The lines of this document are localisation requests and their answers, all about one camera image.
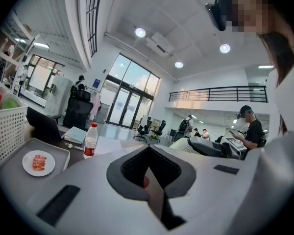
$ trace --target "door frame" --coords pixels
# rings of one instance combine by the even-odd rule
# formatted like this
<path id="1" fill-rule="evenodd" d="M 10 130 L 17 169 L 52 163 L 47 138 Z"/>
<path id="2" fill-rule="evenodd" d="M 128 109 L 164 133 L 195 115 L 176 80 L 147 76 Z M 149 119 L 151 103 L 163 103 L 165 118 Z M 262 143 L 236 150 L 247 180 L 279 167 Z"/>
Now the door frame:
<path id="1" fill-rule="evenodd" d="M 124 90 L 128 91 L 129 94 L 128 94 L 128 96 L 127 96 L 127 99 L 126 99 L 126 102 L 125 102 L 125 105 L 124 105 L 123 111 L 122 111 L 122 113 L 121 113 L 119 123 L 110 122 L 110 117 L 111 117 L 111 115 L 112 115 L 112 112 L 113 112 L 113 109 L 114 109 L 115 103 L 116 103 L 116 101 L 117 101 L 117 98 L 118 98 L 118 96 L 119 96 L 119 92 L 120 92 L 121 89 L 124 89 Z M 132 119 L 131 125 L 130 125 L 130 126 L 128 126 L 128 125 L 123 125 L 123 124 L 121 124 L 121 123 L 122 123 L 123 120 L 124 120 L 124 116 L 125 116 L 125 114 L 126 114 L 126 112 L 127 112 L 128 104 L 129 104 L 129 102 L 130 102 L 131 97 L 132 97 L 133 94 L 138 95 L 140 98 L 139 98 L 139 100 L 138 100 L 137 107 L 136 107 L 136 109 L 135 109 L 135 113 L 134 113 L 134 116 L 133 116 L 133 119 Z M 107 118 L 107 121 L 106 121 L 106 122 L 107 122 L 108 124 L 113 124 L 113 125 L 116 125 L 116 126 L 120 126 L 120 127 L 124 127 L 124 128 L 128 128 L 128 129 L 132 129 L 133 126 L 134 126 L 135 118 L 136 118 L 136 116 L 137 116 L 138 109 L 139 109 L 139 107 L 140 107 L 140 105 L 141 105 L 142 99 L 143 99 L 143 96 L 140 95 L 139 93 L 137 93 L 136 91 L 131 90 L 131 89 L 129 89 L 129 88 L 126 88 L 126 87 L 124 87 L 124 86 L 120 86 L 119 89 L 118 89 L 118 92 L 117 92 L 117 94 L 116 94 L 116 96 L 115 96 L 115 100 L 113 101 L 113 103 L 112 103 L 112 105 L 111 105 L 111 108 L 110 108 L 110 111 L 109 111 L 108 118 Z"/>

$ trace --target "red bottle label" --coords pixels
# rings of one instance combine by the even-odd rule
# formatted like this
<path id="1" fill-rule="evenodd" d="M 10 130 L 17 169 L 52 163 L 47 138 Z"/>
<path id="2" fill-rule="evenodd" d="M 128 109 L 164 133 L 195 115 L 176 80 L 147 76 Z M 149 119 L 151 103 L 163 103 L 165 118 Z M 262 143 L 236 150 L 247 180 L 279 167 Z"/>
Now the red bottle label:
<path id="1" fill-rule="evenodd" d="M 87 147 L 85 147 L 84 154 L 86 156 L 93 156 L 95 154 L 95 148 L 87 148 Z"/>

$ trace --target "laptop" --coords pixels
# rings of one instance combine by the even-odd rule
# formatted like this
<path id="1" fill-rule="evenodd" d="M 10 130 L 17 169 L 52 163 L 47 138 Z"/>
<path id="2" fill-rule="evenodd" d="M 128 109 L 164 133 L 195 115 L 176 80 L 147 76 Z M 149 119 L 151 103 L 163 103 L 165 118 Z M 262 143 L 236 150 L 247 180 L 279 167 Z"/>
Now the laptop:
<path id="1" fill-rule="evenodd" d="M 27 120 L 28 123 L 35 127 L 35 133 L 38 135 L 43 135 L 45 137 L 50 137 L 55 140 L 60 140 L 64 137 L 66 132 L 60 131 L 58 129 L 57 121 L 50 118 L 34 109 L 27 108 Z"/>

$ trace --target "notebook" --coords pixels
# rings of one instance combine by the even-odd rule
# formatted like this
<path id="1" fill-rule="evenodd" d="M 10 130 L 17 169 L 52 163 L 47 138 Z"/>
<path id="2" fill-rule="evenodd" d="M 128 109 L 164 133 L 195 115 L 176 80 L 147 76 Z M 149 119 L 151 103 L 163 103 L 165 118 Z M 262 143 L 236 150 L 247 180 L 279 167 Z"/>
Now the notebook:
<path id="1" fill-rule="evenodd" d="M 86 131 L 72 127 L 65 135 L 64 139 L 73 143 L 82 144 L 86 137 Z"/>

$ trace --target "green object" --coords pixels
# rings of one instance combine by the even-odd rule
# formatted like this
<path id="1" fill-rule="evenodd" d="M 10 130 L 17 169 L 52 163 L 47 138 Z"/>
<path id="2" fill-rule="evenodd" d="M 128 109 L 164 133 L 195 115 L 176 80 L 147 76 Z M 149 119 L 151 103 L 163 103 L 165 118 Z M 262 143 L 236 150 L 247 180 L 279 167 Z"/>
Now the green object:
<path id="1" fill-rule="evenodd" d="M 18 104 L 14 100 L 7 100 L 4 102 L 2 109 L 11 109 L 11 108 L 17 108 Z"/>

